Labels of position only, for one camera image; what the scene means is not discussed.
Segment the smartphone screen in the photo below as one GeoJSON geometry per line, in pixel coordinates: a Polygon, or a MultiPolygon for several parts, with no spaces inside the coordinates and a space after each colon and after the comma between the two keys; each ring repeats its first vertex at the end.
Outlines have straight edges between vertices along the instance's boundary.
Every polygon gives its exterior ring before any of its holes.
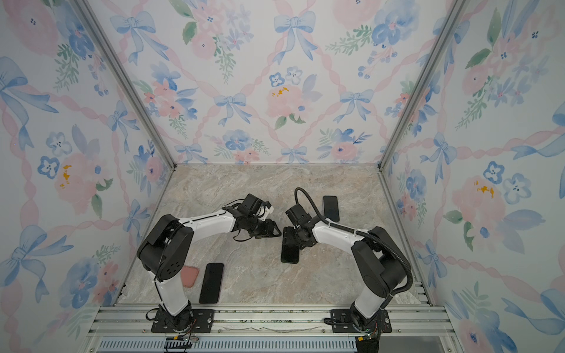
{"type": "Polygon", "coordinates": [[[292,227],[285,227],[282,232],[281,262],[286,264],[297,264],[300,257],[300,247],[292,238],[292,232],[292,227]]]}
{"type": "Polygon", "coordinates": [[[224,264],[211,263],[206,265],[202,290],[200,291],[200,304],[217,304],[220,299],[221,278],[224,274],[224,264]]]}
{"type": "Polygon", "coordinates": [[[334,222],[340,221],[340,209],[337,206],[337,196],[324,196],[324,216],[334,222]]]}

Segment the beige stone surface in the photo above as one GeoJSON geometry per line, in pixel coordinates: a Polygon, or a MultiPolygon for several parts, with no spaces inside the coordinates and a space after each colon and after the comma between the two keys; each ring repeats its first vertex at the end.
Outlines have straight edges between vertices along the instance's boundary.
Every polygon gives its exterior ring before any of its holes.
{"type": "MultiPolygon", "coordinates": [[[[374,165],[180,165],[173,174],[153,224],[163,215],[195,217],[218,210],[225,203],[251,193],[275,208],[270,218],[282,230],[290,226],[285,211],[294,205],[294,189],[300,186],[322,211],[322,197],[335,195],[340,223],[356,228],[385,228],[402,247],[374,165]]],[[[308,200],[300,203],[314,214],[308,200]]],[[[280,261],[282,238],[235,242],[236,233],[223,233],[193,242],[185,264],[200,269],[192,288],[185,288],[197,303],[207,263],[225,264],[220,303],[319,303],[355,301],[362,279],[354,258],[326,245],[316,244],[300,253],[298,264],[280,261]]],[[[245,239],[242,231],[238,239],[245,239]]],[[[157,303],[152,278],[136,259],[118,303],[157,303]]],[[[419,301],[412,288],[393,300],[419,301]]]]}

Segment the wallpapered wall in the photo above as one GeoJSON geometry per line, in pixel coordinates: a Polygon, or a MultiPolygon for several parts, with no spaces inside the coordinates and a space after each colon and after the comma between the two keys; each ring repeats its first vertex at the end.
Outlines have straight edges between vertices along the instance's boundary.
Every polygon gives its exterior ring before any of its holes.
{"type": "Polygon", "coordinates": [[[179,163],[375,163],[451,0],[90,5],[179,163]]]}
{"type": "Polygon", "coordinates": [[[170,173],[65,1],[0,11],[0,351],[75,352],[170,173]]]}
{"type": "Polygon", "coordinates": [[[565,3],[466,11],[391,191],[467,353],[565,352],[565,3]]]}

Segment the black mounting plate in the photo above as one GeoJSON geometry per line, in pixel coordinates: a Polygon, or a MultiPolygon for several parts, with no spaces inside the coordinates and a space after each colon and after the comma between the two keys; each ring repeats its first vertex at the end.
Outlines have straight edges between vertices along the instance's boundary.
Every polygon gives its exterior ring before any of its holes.
{"type": "MultiPolygon", "coordinates": [[[[212,331],[212,324],[214,323],[214,310],[213,309],[192,309],[192,314],[196,322],[192,326],[193,333],[210,333],[212,331]]],[[[167,327],[164,314],[157,311],[153,326],[151,327],[153,333],[177,333],[173,329],[167,327]]]]}
{"type": "MultiPolygon", "coordinates": [[[[332,320],[336,320],[339,323],[350,323],[351,320],[351,310],[350,309],[333,309],[329,311],[329,315],[332,320]]],[[[383,321],[385,323],[383,333],[391,333],[392,326],[390,324],[390,318],[388,316],[388,311],[384,310],[383,321]]],[[[332,325],[332,332],[334,333],[359,333],[353,325],[332,325]]]]}

